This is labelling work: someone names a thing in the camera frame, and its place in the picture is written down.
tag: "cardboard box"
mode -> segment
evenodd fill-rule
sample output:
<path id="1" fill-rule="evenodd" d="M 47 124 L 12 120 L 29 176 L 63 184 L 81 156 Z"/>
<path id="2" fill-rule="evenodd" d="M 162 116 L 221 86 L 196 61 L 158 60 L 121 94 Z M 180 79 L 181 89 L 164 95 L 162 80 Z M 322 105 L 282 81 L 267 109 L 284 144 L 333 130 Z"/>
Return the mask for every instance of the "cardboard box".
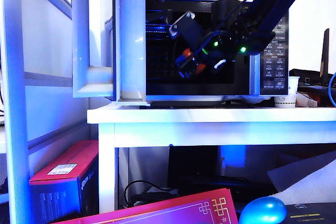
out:
<path id="1" fill-rule="evenodd" d="M 29 181 L 34 223 L 99 212 L 98 141 L 78 141 Z"/>
<path id="2" fill-rule="evenodd" d="M 105 214 L 68 220 L 59 224 L 107 223 L 238 224 L 238 220 L 230 190 L 223 188 Z"/>

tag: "white table leg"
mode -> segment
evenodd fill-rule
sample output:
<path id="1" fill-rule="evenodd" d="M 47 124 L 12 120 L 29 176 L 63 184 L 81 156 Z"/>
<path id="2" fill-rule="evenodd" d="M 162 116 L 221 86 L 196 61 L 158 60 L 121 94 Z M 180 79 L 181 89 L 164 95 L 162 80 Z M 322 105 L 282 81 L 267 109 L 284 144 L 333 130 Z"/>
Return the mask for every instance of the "white table leg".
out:
<path id="1" fill-rule="evenodd" d="M 99 213 L 118 207 L 118 155 L 114 146 L 114 124 L 99 124 Z"/>

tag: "white table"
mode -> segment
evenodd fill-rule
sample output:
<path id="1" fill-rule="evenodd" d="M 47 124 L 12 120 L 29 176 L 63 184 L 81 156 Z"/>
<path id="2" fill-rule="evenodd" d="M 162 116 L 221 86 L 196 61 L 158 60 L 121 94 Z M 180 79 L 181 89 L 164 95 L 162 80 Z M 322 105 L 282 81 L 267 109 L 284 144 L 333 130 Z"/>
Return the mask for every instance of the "white table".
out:
<path id="1" fill-rule="evenodd" d="M 116 207 L 119 147 L 336 142 L 336 108 L 139 109 L 109 104 L 88 110 L 88 123 L 99 124 L 100 212 Z"/>

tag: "product label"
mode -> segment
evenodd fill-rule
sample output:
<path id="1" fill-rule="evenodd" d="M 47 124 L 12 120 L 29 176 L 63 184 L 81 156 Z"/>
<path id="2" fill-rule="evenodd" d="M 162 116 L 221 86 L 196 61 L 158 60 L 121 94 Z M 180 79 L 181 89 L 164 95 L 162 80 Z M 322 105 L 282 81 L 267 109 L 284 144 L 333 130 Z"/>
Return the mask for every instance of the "product label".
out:
<path id="1" fill-rule="evenodd" d="M 76 166 L 77 164 L 57 165 L 48 173 L 48 175 L 69 174 Z"/>

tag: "black power cable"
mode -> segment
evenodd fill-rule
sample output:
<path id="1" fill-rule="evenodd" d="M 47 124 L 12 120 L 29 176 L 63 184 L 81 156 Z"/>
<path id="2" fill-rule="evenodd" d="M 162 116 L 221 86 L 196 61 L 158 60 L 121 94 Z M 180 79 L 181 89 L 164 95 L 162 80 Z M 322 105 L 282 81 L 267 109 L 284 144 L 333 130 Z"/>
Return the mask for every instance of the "black power cable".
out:
<path id="1" fill-rule="evenodd" d="M 124 190 L 124 199 L 125 199 L 125 202 L 126 202 L 126 206 L 127 206 L 127 207 L 130 207 L 130 206 L 129 206 L 129 202 L 128 202 L 127 197 L 126 197 L 127 189 L 128 189 L 131 185 L 133 185 L 133 184 L 135 184 L 135 183 L 147 183 L 147 184 L 149 184 L 149 185 L 155 187 L 155 188 L 158 189 L 158 190 L 161 190 L 161 191 L 171 191 L 171 189 L 164 189 L 164 188 L 159 187 L 159 186 L 157 186 L 157 185 L 155 185 L 155 184 L 153 184 L 153 183 L 151 183 L 151 182 L 149 182 L 149 181 L 146 181 L 146 180 L 135 180 L 135 181 L 129 183 L 129 184 L 125 187 L 125 190 Z"/>

